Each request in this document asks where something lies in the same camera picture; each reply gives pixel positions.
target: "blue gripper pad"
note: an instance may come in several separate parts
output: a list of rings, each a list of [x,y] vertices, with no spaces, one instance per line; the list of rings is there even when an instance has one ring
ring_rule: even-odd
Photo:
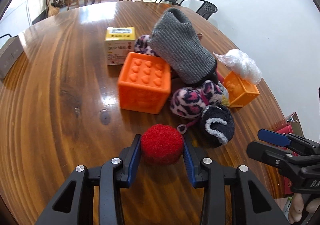
[[[193,165],[190,152],[185,141],[184,141],[182,155],[183,155],[184,165],[186,166],[189,182],[192,184],[193,187],[195,187],[196,186],[195,167]]]
[[[258,131],[258,139],[280,147],[289,146],[291,142],[286,135],[266,129]]]
[[[184,135],[183,160],[189,182],[194,188],[202,188],[208,181],[208,172],[202,169],[201,160],[205,157],[201,147],[194,147],[188,134]]]
[[[122,170],[117,174],[121,188],[129,188],[136,178],[141,159],[140,139],[141,135],[136,134],[131,146],[124,148],[119,155],[123,160]]]

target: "barcode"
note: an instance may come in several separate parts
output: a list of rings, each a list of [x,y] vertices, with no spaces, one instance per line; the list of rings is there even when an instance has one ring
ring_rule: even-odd
[[[113,28],[111,30],[111,33],[132,33],[132,30],[130,28]]]

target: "plastic bag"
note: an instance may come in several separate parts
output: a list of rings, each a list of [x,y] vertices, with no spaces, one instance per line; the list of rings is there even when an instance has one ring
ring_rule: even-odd
[[[262,73],[256,66],[256,62],[248,57],[246,53],[239,49],[231,49],[225,55],[218,55],[216,53],[214,55],[221,63],[230,67],[242,79],[254,85],[260,83]]]

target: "red pom pom ball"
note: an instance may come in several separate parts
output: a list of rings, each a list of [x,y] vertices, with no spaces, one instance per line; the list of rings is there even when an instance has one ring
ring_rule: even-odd
[[[141,137],[141,153],[150,164],[175,164],[183,152],[183,136],[173,127],[157,124]]]

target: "gray box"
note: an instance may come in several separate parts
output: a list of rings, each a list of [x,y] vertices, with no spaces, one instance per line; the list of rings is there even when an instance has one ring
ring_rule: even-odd
[[[18,36],[9,38],[0,48],[0,79],[5,78],[22,52],[23,47]]]

